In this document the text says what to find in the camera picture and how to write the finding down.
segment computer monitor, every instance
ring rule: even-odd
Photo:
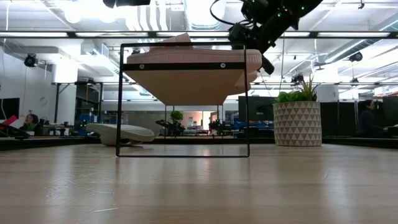
[[[0,120],[19,117],[19,98],[0,99]]]
[[[383,110],[385,119],[398,121],[398,96],[383,97]]]
[[[274,120],[274,97],[249,96],[249,119],[251,121],[273,121]],[[239,96],[239,120],[246,120],[246,97]]]

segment white foam object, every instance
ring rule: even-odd
[[[105,146],[116,145],[116,125],[115,124],[87,124],[87,131],[98,133],[101,143]],[[155,139],[155,133],[149,129],[133,126],[121,125],[121,139],[130,140],[129,145],[141,142],[151,142]]]

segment red object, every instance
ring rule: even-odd
[[[10,118],[8,118],[7,120],[5,120],[3,122],[3,124],[5,125],[11,125],[12,123],[14,123],[15,121],[17,121],[18,118],[15,115],[12,115]]]

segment black metal frame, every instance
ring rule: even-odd
[[[243,46],[244,62],[238,63],[145,63],[145,64],[125,64],[124,63],[124,49],[126,47],[180,47],[180,46],[209,46],[209,45],[238,45]],[[248,74],[246,68],[246,46],[242,42],[158,42],[158,43],[134,43],[121,44],[120,46],[120,63],[119,63],[119,94],[118,94],[118,119],[116,129],[116,156],[118,157],[249,157],[250,156],[250,136],[249,131],[246,131],[247,137],[247,154],[238,156],[191,156],[191,155],[120,155],[121,148],[121,118],[122,118],[122,96],[123,96],[123,71],[148,71],[148,70],[244,70],[244,89],[246,97],[246,122],[249,126],[249,100],[248,100]],[[167,113],[167,105],[165,106],[165,116]]]

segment seated person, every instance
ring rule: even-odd
[[[33,131],[36,136],[42,134],[42,126],[39,124],[39,117],[35,114],[28,114],[24,125],[19,129],[23,131]]]
[[[372,100],[365,100],[363,103],[365,108],[358,118],[357,136],[362,138],[381,138],[382,131],[386,131],[387,128],[382,128],[374,124],[374,102]]]

